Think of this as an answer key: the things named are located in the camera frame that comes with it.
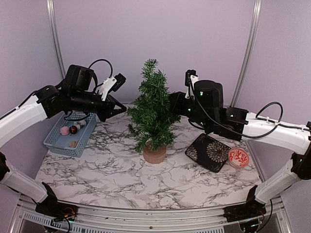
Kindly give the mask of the small green christmas tree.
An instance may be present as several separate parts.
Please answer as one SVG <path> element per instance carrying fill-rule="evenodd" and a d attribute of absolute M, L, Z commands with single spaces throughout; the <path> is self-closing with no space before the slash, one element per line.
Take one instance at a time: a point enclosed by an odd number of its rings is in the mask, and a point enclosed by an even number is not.
<path fill-rule="evenodd" d="M 138 89 L 140 95 L 134 106 L 128 109 L 132 118 L 128 130 L 136 141 L 134 150 L 143 153 L 143 158 L 150 164 L 164 161 L 167 146 L 176 138 L 172 126 L 180 122 L 180 116 L 170 110 L 167 77 L 157 66 L 157 59 L 148 59 L 144 63 L 143 81 Z"/>

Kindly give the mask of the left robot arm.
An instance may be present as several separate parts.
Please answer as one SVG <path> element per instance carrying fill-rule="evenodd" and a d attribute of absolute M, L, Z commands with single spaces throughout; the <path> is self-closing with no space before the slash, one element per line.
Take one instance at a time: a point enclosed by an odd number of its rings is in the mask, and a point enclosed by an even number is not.
<path fill-rule="evenodd" d="M 104 122 L 126 111 L 126 107 L 110 95 L 126 81 L 122 74 L 110 75 L 102 84 L 90 67 L 70 65 L 65 78 L 56 86 L 48 85 L 32 92 L 20 105 L 1 116 L 0 144 L 3 146 L 15 136 L 38 122 L 60 112 L 80 111 L 95 113 Z M 61 212 L 52 189 L 13 167 L 4 154 L 0 155 L 0 183 L 32 198 L 51 216 Z"/>

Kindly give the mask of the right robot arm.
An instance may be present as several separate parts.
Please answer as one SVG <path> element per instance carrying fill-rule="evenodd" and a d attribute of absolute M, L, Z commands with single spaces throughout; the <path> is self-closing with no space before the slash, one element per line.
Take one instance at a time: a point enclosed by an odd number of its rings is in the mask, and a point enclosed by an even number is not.
<path fill-rule="evenodd" d="M 236 141 L 254 140 L 289 149 L 291 159 L 267 181 L 250 189 L 241 206 L 244 217 L 252 217 L 260 206 L 300 180 L 311 178 L 311 124 L 297 125 L 263 117 L 245 109 L 223 107 L 220 83 L 190 75 L 186 93 L 170 95 L 171 111 L 199 124 L 205 133 Z"/>

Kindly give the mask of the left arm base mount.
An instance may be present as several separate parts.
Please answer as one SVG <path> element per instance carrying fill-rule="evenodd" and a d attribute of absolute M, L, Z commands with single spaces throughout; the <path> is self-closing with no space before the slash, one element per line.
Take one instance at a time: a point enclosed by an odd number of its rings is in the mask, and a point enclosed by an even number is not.
<path fill-rule="evenodd" d="M 76 205 L 62 202 L 39 203 L 35 211 L 55 218 L 55 221 L 74 220 L 78 211 Z"/>

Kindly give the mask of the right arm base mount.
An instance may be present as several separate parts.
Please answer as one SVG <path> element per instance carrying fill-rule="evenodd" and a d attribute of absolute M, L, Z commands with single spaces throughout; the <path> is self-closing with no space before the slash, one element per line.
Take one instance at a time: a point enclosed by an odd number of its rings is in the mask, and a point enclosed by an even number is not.
<path fill-rule="evenodd" d="M 265 206 L 239 204 L 224 208 L 223 216 L 227 222 L 249 219 L 266 214 Z"/>

